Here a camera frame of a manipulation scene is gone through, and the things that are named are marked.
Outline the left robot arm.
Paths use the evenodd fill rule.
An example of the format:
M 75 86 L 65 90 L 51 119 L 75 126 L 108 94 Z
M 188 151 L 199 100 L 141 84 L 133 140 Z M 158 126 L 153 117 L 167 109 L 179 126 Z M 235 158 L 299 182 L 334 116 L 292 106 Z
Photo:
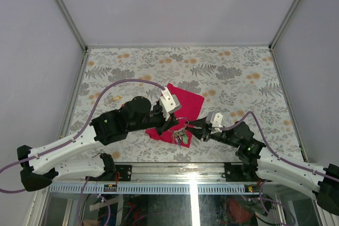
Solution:
M 111 155 L 101 153 L 96 158 L 77 160 L 73 157 L 122 141 L 130 132 L 155 129 L 162 134 L 178 125 L 174 113 L 180 108 L 176 96 L 162 96 L 155 105 L 145 97 L 136 96 L 119 109 L 92 119 L 78 134 L 39 148 L 19 147 L 17 156 L 22 166 L 20 179 L 25 191 L 38 191 L 57 180 L 114 180 L 118 171 Z

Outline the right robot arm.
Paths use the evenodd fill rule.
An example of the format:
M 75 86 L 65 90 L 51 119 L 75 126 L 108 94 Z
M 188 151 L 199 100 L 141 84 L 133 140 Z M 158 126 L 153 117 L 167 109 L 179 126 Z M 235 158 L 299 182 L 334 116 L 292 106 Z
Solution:
M 221 119 L 221 114 L 211 113 L 191 121 L 186 130 L 200 140 L 212 139 L 236 148 L 246 180 L 258 177 L 292 188 L 316 201 L 323 210 L 338 215 L 338 166 L 323 167 L 279 154 L 267 141 L 256 140 L 245 122 L 224 127 Z

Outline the pink folded cloth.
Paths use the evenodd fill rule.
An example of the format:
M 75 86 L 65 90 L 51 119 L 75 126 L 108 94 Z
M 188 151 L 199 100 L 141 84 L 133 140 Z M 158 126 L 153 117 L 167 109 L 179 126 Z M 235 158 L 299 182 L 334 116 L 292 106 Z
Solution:
M 185 127 L 187 120 L 197 120 L 204 102 L 204 97 L 181 88 L 175 87 L 171 83 L 167 84 L 171 94 L 176 95 L 181 104 L 181 108 L 174 113 L 179 118 L 179 125 L 176 125 L 165 131 L 162 135 L 158 135 L 156 129 L 148 129 L 145 131 L 151 139 L 164 141 L 172 144 L 179 144 L 174 138 L 174 132 Z

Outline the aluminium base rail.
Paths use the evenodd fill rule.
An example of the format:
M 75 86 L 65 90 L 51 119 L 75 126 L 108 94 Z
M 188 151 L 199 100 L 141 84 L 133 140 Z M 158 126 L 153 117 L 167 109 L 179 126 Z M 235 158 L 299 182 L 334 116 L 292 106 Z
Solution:
M 253 194 L 260 180 L 245 177 L 241 164 L 231 163 L 164 163 L 138 162 L 129 164 L 115 183 L 63 181 L 49 187 L 51 193 L 69 194 Z

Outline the small yellow key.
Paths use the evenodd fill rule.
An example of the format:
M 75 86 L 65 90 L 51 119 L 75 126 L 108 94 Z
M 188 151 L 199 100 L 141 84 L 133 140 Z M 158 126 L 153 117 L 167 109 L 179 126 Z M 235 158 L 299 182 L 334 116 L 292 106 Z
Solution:
M 114 96 L 114 97 L 111 98 L 111 101 L 112 101 L 112 102 L 116 102 L 116 101 L 119 101 L 119 100 L 121 100 L 121 99 L 122 99 L 121 96 Z

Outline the large keyring with keys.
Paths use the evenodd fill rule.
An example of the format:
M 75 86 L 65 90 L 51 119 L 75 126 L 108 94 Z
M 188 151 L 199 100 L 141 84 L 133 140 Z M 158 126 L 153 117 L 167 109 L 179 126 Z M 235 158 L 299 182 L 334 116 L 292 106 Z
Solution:
M 172 131 L 172 138 L 174 143 L 180 147 L 183 145 L 188 145 L 189 143 L 189 137 L 186 134 L 186 127 L 189 125 L 189 119 L 185 117 L 179 117 L 178 120 L 184 120 L 184 125 L 178 130 Z

